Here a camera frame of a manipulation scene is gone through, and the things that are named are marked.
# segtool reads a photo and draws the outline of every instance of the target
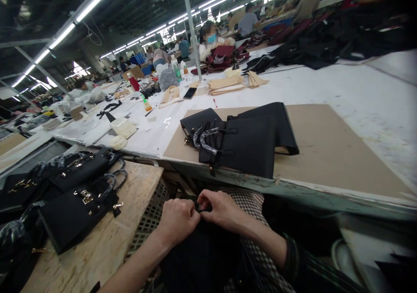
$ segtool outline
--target face mask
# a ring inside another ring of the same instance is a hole
[[[214,34],[212,34],[211,36],[209,36],[209,37],[207,38],[207,42],[208,42],[208,43],[215,43],[215,42],[216,42],[216,34],[214,33]]]

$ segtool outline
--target red bottle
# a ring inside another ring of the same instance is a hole
[[[132,85],[133,89],[135,91],[139,91],[140,90],[140,85],[139,85],[138,81],[130,73],[127,74],[127,76],[128,76],[129,82]]]

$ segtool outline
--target person's hand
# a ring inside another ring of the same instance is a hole
[[[200,213],[204,220],[234,233],[241,233],[248,222],[254,219],[251,215],[245,213],[230,195],[223,191],[203,190],[197,199],[197,203],[201,210],[212,207],[211,212],[204,211]]]
[[[155,233],[169,247],[174,247],[188,237],[199,222],[200,214],[191,200],[168,200]]]

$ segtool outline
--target smartphone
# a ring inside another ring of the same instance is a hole
[[[188,89],[187,93],[184,96],[184,99],[191,99],[196,91],[197,91],[197,88]]]

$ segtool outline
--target wooden workbench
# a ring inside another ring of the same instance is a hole
[[[89,292],[103,285],[123,264],[143,213],[162,176],[163,168],[126,161],[128,178],[118,192],[122,213],[106,214],[76,247],[57,255],[50,240],[22,293]]]

